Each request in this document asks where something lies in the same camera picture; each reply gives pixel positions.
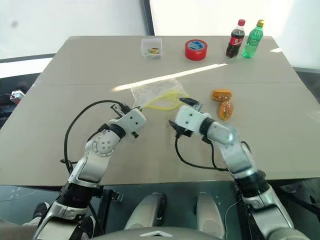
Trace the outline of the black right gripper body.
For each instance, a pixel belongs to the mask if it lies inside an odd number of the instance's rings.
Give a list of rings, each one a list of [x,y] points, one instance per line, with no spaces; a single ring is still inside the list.
[[[177,125],[175,127],[175,131],[176,131],[176,137],[180,137],[182,135],[187,136],[187,137],[191,137],[192,134],[194,133],[192,130],[188,130],[182,126]]]

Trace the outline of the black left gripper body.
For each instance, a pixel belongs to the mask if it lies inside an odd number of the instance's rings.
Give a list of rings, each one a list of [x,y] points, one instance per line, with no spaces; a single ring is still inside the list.
[[[124,103],[115,103],[110,107],[118,116],[122,118],[130,112],[130,107]]]

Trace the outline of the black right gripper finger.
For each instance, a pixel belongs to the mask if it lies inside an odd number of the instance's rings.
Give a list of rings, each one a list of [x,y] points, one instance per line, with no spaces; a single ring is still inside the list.
[[[185,132],[185,128],[182,126],[179,126],[178,124],[176,124],[174,121],[172,120],[168,120],[168,123],[170,124],[170,126],[176,131],[176,133],[184,133]]]
[[[180,97],[179,101],[192,107],[196,111],[200,111],[202,108],[202,104],[199,101],[197,101],[193,98],[190,98],[190,97]]]

